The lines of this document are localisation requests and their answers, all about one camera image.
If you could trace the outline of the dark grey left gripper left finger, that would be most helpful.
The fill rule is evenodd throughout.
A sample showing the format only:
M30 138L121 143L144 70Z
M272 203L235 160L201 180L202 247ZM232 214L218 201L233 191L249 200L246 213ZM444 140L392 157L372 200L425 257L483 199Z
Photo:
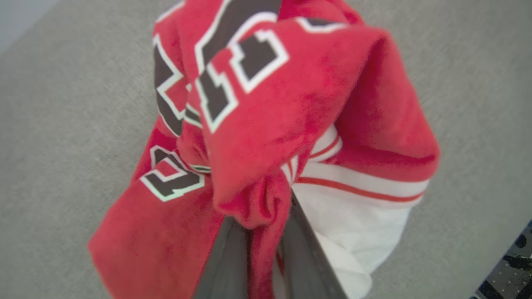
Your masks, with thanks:
M233 217L224 218L192 296L194 299L248 298L247 237L247 230Z

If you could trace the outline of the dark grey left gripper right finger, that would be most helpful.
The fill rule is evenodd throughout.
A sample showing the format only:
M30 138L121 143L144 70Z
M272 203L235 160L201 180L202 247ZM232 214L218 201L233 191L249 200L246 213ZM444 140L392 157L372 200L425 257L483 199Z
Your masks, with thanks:
M347 298L295 193L291 193L281 255L288 299Z

